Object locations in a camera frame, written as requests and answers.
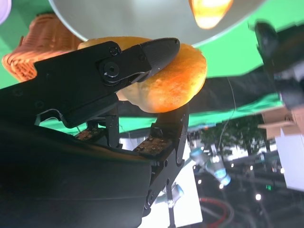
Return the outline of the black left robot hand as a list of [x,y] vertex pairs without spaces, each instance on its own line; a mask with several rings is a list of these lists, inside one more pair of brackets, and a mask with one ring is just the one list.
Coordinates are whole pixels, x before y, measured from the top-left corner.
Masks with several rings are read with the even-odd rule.
[[304,72],[304,25],[291,25],[280,31],[266,21],[257,21],[252,27],[257,49],[265,71],[271,76],[287,79],[294,72]]

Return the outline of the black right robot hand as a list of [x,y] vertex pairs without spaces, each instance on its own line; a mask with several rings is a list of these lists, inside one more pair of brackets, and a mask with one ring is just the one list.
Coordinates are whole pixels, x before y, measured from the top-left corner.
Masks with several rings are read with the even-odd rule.
[[164,69],[180,42],[108,41],[35,63],[0,91],[0,225],[136,228],[183,165],[189,106],[164,114],[134,150],[119,143],[117,91]]

